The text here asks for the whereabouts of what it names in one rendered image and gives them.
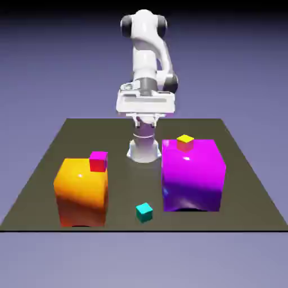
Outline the large magenta box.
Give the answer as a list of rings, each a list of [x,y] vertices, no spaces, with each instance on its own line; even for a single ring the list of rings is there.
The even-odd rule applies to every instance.
[[[226,164],[213,139],[195,139],[193,148],[177,148],[177,140],[162,141],[161,186],[163,209],[218,212]]]

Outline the small yellow cube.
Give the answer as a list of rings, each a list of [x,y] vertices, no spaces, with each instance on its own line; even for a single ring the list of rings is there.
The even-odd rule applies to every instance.
[[[192,150],[194,147],[194,138],[191,136],[188,136],[186,134],[183,134],[179,137],[177,137],[177,143],[176,148],[179,151],[187,152]]]

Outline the large orange box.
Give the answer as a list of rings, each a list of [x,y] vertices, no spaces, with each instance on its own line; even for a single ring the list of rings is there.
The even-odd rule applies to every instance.
[[[89,159],[63,160],[53,187],[63,227],[102,227],[108,206],[108,169],[92,172]]]

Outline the small teal cube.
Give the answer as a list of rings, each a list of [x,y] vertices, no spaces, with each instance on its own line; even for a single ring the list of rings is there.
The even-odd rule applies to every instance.
[[[137,205],[136,216],[141,223],[150,221],[153,218],[153,208],[147,202]]]

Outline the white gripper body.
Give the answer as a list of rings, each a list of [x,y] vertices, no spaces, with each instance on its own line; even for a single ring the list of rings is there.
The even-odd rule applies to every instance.
[[[119,90],[116,110],[125,115],[169,115],[176,109],[175,94],[152,91],[150,96],[143,96],[140,90]]]

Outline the small red cube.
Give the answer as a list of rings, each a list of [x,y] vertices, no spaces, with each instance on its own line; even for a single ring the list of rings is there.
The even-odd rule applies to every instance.
[[[107,169],[108,152],[92,151],[89,156],[89,167],[92,172],[105,172]]]

